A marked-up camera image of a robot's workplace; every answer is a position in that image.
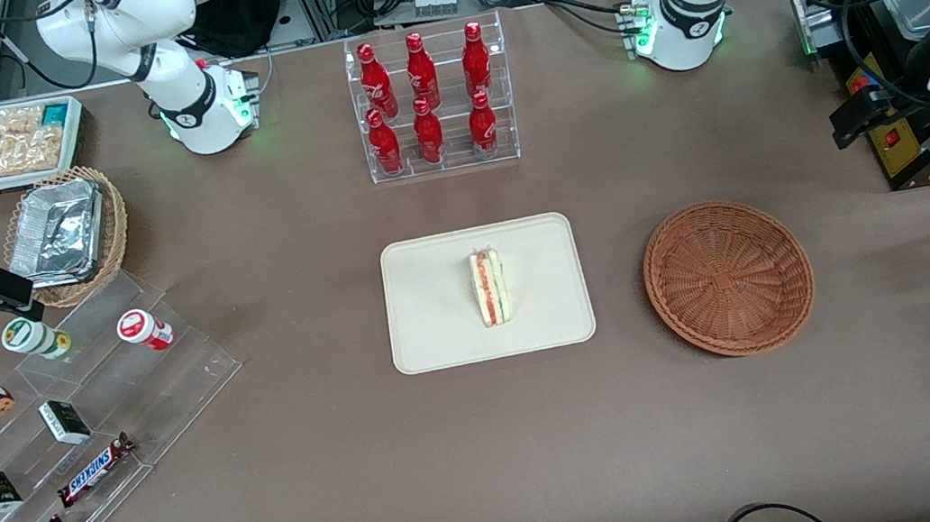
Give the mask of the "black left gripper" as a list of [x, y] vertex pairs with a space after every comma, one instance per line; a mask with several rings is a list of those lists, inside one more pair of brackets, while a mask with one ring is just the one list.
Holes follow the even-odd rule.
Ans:
[[[930, 110], [930, 30], [906, 56], [902, 75], [895, 80], [900, 117], [909, 117], [921, 110]], [[854, 94], [829, 115], [835, 146], [851, 146], [872, 129], [895, 121], [892, 95], [889, 90]]]

